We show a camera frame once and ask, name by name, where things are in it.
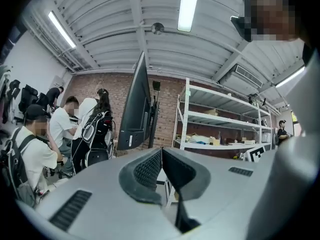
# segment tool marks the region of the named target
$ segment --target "rectangular light fixture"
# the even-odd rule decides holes
[[[194,19],[197,0],[181,0],[178,27],[179,31],[190,32]]]
[[[72,42],[72,40],[70,39],[70,37],[68,36],[68,34],[66,33],[66,31],[63,29],[63,27],[61,26],[61,24],[59,23],[59,21],[57,20],[56,16],[54,15],[54,13],[52,11],[50,11],[49,13],[49,19],[52,21],[52,23],[55,25],[56,29],[60,32],[60,34],[64,37],[64,39],[68,42],[68,44],[71,46],[71,48],[75,48],[76,45],[74,42]]]
[[[284,79],[283,81],[281,81],[280,83],[278,83],[275,88],[279,88],[281,86],[283,86],[284,84],[288,83],[290,80],[294,79],[296,76],[300,75],[303,71],[305,70],[305,67],[303,66],[302,68],[300,68],[298,71],[296,71],[295,73],[293,73],[292,75],[290,75],[288,78]]]

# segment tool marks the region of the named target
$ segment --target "white corrugated ceiling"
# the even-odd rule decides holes
[[[241,4],[242,0],[198,0],[191,32],[177,30],[180,0],[33,0],[23,18],[75,73],[132,71],[145,51],[149,68],[158,75],[167,71],[213,82],[244,42],[230,21]],[[76,49],[70,49],[51,23],[50,11]],[[161,35],[151,32],[156,22],[164,25]],[[301,40],[274,45],[252,42],[231,64],[240,64],[268,85],[301,60],[302,49]],[[281,95],[273,87],[264,91],[271,103]]]

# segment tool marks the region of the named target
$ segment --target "white t-shirt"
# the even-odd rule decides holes
[[[19,147],[22,141],[32,134],[31,131],[23,126],[15,139],[17,146]],[[26,176],[32,189],[34,190],[38,185],[40,191],[46,192],[48,190],[48,185],[42,171],[44,167],[49,167],[51,169],[57,167],[57,153],[51,150],[48,145],[42,141],[33,139],[25,146],[21,155]]]
[[[77,138],[81,137],[82,129],[88,122],[92,112],[94,111],[94,107],[97,105],[97,101],[94,98],[85,98],[81,105],[79,106],[79,115],[78,119],[81,120],[76,132],[73,136],[73,139],[76,140]]]
[[[62,107],[54,111],[50,119],[50,133],[58,148],[63,144],[64,131],[72,129],[73,127],[68,113]]]

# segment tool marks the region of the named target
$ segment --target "shelving unit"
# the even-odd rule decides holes
[[[180,110],[180,103],[184,103],[183,114]],[[240,116],[241,119],[243,119],[244,116],[251,119],[257,119],[258,124],[217,115],[190,111],[189,105],[205,107],[208,108],[208,110],[217,109],[218,111],[233,113]],[[247,150],[260,146],[270,145],[271,147],[272,142],[262,143],[262,131],[270,131],[270,133],[272,134],[271,127],[261,125],[261,117],[264,116],[269,116],[270,122],[272,121],[271,114],[268,111],[260,108],[259,104],[257,104],[257,106],[254,106],[241,99],[232,97],[231,95],[191,85],[189,78],[187,78],[185,87],[178,95],[177,99],[172,147],[174,147],[175,143],[178,143],[180,145],[181,150],[184,150],[185,148],[204,150]],[[181,141],[176,140],[178,122],[182,122]],[[258,143],[253,145],[246,145],[242,143],[233,145],[209,145],[186,142],[188,124],[207,125],[211,127],[229,128],[242,131],[253,131],[256,132],[259,136]],[[168,197],[167,207],[175,201],[174,193],[175,190],[172,187],[170,195]]]

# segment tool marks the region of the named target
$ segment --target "black monitor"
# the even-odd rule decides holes
[[[126,97],[119,131],[118,150],[134,149],[149,137],[151,111],[145,53],[142,52]]]

